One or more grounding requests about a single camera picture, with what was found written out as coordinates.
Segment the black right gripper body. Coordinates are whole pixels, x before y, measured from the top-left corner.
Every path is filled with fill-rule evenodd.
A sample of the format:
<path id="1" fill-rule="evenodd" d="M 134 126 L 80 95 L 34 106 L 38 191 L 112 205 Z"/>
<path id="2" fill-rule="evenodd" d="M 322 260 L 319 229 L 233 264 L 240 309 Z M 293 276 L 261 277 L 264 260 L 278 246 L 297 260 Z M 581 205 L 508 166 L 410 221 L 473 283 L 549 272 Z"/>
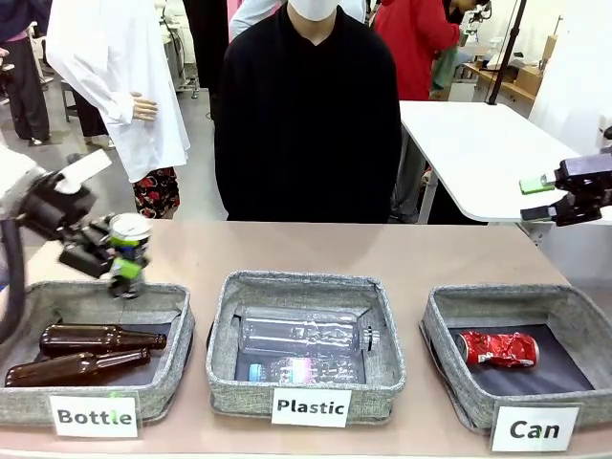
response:
<path id="1" fill-rule="evenodd" d="M 601 219 L 611 206 L 611 154 L 563 160 L 556 170 L 556 188 L 567 194 L 556 202 L 556 224 L 570 226 Z"/>

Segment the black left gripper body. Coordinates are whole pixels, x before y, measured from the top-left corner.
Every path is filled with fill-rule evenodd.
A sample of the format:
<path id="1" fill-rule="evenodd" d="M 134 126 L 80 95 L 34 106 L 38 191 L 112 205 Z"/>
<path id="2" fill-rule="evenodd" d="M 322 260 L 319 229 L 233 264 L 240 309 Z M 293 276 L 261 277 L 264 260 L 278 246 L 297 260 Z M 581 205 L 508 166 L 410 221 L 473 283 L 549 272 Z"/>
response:
<path id="1" fill-rule="evenodd" d="M 23 225 L 44 238 L 68 238 L 95 203 L 89 187 L 74 193 L 55 189 L 61 173 L 47 173 L 36 179 L 23 199 Z"/>

